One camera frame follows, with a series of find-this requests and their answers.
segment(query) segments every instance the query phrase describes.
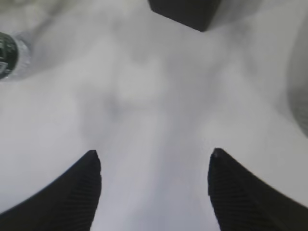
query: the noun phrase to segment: bottle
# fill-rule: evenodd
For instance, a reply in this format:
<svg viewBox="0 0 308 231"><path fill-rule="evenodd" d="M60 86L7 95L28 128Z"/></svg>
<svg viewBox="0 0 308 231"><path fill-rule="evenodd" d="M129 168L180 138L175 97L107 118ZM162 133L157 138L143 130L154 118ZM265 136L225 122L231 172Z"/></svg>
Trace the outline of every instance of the bottle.
<svg viewBox="0 0 308 231"><path fill-rule="evenodd" d="M30 49L21 35L0 32L0 80L23 79L30 65Z"/></svg>

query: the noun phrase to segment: black box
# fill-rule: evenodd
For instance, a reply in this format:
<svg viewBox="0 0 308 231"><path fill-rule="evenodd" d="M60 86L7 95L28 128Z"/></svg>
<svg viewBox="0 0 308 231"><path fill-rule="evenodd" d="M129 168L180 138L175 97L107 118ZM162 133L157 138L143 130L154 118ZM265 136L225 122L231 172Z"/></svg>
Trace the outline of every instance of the black box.
<svg viewBox="0 0 308 231"><path fill-rule="evenodd" d="M221 0L149 0L151 9L201 32L210 25Z"/></svg>

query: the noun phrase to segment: white marble floor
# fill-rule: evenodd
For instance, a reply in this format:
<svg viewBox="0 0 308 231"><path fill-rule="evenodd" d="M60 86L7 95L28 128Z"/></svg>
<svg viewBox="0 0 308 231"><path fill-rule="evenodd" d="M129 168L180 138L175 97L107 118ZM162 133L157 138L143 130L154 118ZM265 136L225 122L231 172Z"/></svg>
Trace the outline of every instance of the white marble floor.
<svg viewBox="0 0 308 231"><path fill-rule="evenodd" d="M145 0L38 2L30 76L0 84L1 211L90 149L103 177L93 231L218 231L215 147L308 206L308 141L290 107L308 82L306 0L224 1L206 33Z"/></svg>

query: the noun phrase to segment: black square object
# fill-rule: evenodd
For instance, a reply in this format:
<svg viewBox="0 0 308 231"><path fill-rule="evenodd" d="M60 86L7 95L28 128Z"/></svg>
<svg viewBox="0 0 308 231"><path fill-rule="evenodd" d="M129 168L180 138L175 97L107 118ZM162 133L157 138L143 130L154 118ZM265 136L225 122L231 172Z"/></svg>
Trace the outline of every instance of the black square object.
<svg viewBox="0 0 308 231"><path fill-rule="evenodd" d="M201 32L206 31L221 0L149 0L151 9Z"/></svg>

